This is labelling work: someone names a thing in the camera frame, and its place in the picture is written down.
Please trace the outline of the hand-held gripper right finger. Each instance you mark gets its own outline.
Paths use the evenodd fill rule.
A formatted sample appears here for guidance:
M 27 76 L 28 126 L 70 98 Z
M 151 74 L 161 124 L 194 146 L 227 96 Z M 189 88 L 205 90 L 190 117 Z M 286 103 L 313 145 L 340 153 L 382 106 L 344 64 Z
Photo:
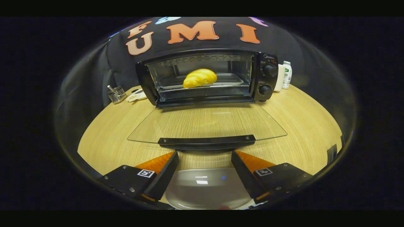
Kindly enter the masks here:
M 238 150 L 232 151 L 231 162 L 255 204 L 279 203 L 313 177 L 290 163 L 274 164 Z

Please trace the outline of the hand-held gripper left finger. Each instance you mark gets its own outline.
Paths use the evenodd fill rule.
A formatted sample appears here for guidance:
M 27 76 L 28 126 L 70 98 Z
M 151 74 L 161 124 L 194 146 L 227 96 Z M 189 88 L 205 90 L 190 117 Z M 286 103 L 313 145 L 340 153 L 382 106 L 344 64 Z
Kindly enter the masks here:
M 98 180 L 131 200 L 157 205 L 176 172 L 179 161 L 178 152 L 172 151 L 137 166 L 121 165 Z

